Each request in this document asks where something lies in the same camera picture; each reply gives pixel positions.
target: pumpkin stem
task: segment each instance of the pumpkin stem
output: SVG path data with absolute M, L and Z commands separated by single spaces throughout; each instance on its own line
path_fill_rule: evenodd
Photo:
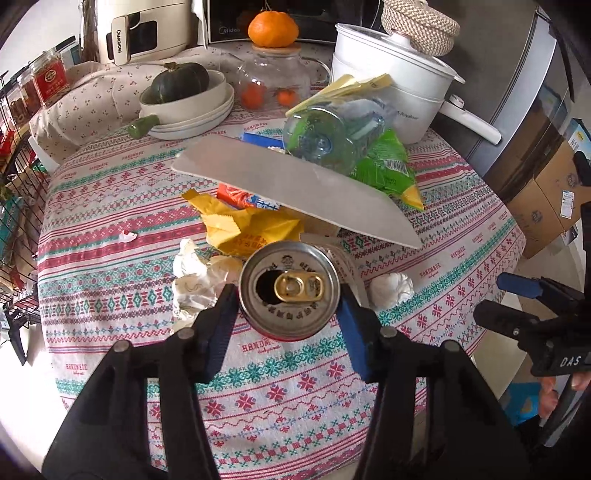
M 169 63 L 165 63 L 163 66 L 169 72 L 174 72 L 175 70 L 178 70 L 178 64 L 175 61 L 171 61 Z

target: screw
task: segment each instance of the screw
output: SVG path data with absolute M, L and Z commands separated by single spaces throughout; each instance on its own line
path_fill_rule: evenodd
M 456 353 L 460 351 L 460 344 L 454 342 L 453 340 L 446 340 L 445 342 L 443 342 L 443 348 L 448 352 Z
M 398 331 L 392 326 L 381 327 L 379 334 L 384 338 L 394 338 Z
M 130 345 L 131 343 L 129 343 L 128 340 L 117 340 L 113 345 L 113 350 L 115 350 L 117 353 L 123 353 L 129 348 Z
M 192 328 L 189 327 L 185 327 L 185 328 L 181 328 L 178 332 L 177 332 L 178 337 L 181 340 L 188 340 L 190 339 L 193 335 L 195 335 L 195 332 L 193 331 Z

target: white electric pot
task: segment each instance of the white electric pot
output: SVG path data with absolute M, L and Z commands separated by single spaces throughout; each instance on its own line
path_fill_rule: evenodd
M 424 55 L 411 47 L 410 37 L 401 33 L 384 33 L 338 24 L 333 80 L 345 74 L 357 79 L 389 73 L 394 85 L 388 88 L 388 99 L 398 111 L 394 130 L 404 144 L 421 140 L 437 112 L 441 112 L 475 131 L 493 144 L 501 141 L 500 132 L 484 120 L 463 109 L 463 101 L 452 95 L 445 101 L 453 80 L 466 83 L 446 63 Z

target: green plastic wrapper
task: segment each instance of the green plastic wrapper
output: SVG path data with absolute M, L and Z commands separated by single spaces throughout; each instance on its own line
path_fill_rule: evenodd
M 367 157 L 357 163 L 349 177 L 394 195 L 406 205 L 425 209 L 414 172 L 408 166 L 406 149 L 391 129 L 372 144 Z

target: woven basket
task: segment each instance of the woven basket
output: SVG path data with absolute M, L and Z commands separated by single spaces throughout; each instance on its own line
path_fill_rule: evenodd
M 411 45 L 426 55 L 441 57 L 453 48 L 460 25 L 431 8 L 425 0 L 384 0 L 382 26 L 411 37 Z

